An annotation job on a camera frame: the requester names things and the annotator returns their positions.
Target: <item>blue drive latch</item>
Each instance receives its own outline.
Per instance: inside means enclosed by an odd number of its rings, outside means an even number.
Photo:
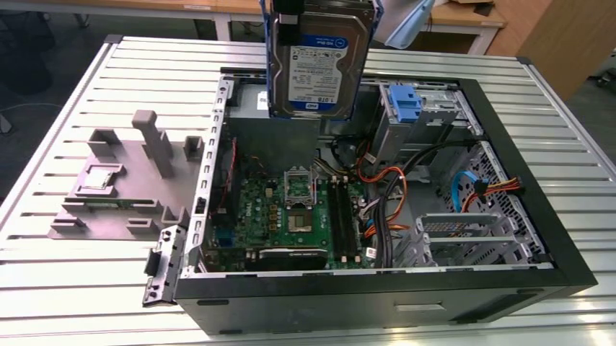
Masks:
[[[397,112],[397,121],[401,123],[415,123],[421,114],[421,97],[417,96],[413,86],[391,85],[389,102]]]

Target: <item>chip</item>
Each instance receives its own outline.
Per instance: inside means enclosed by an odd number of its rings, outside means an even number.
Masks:
[[[312,232],[312,210],[290,210],[288,213],[289,233]]]

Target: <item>motherboard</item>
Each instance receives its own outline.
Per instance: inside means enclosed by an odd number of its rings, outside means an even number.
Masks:
[[[369,267],[354,219],[364,194],[362,183],[313,178],[300,170],[244,179],[238,222],[215,226],[215,247],[205,254],[209,271]]]

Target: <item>hard drive label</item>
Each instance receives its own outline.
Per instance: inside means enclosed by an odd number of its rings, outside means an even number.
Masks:
[[[289,101],[300,110],[329,110],[338,102],[342,72],[338,61],[346,56],[344,37],[302,35],[292,46]]]

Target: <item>expansion slot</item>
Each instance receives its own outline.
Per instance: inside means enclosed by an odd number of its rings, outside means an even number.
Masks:
[[[155,200],[105,197],[67,197],[66,203],[83,203],[87,207],[99,209],[134,209],[139,205],[157,205]]]
[[[345,182],[329,183],[329,215],[333,228],[334,255],[344,262],[357,256],[357,235],[353,228],[353,214],[349,187]]]
[[[338,183],[328,183],[328,206],[329,206],[329,225],[332,227],[332,238],[334,245],[334,258],[345,256],[345,239],[342,237],[341,215],[338,212]]]

